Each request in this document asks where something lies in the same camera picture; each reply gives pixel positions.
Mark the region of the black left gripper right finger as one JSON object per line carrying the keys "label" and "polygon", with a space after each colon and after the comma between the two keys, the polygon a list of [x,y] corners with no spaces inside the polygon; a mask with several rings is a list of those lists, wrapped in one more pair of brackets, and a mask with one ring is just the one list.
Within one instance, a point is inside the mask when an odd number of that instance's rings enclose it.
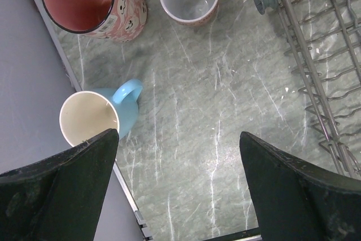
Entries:
{"label": "black left gripper right finger", "polygon": [[249,132],[240,154],[263,240],[360,240],[360,181]]}

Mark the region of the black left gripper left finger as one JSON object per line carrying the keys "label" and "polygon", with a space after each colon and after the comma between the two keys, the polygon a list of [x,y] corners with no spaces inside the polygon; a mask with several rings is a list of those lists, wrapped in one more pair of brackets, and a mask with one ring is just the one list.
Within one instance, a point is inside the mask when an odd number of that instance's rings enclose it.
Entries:
{"label": "black left gripper left finger", "polygon": [[1,174],[1,240],[93,240],[116,157],[116,129]]}

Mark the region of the light blue mug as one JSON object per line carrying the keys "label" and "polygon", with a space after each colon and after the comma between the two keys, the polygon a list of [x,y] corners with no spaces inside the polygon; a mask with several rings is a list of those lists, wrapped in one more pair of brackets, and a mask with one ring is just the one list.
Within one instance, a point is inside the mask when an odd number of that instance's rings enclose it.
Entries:
{"label": "light blue mug", "polygon": [[107,129],[116,129],[122,139],[137,121],[142,90],[141,81],[131,79],[117,89],[100,88],[72,94],[59,113],[63,137],[74,147]]}

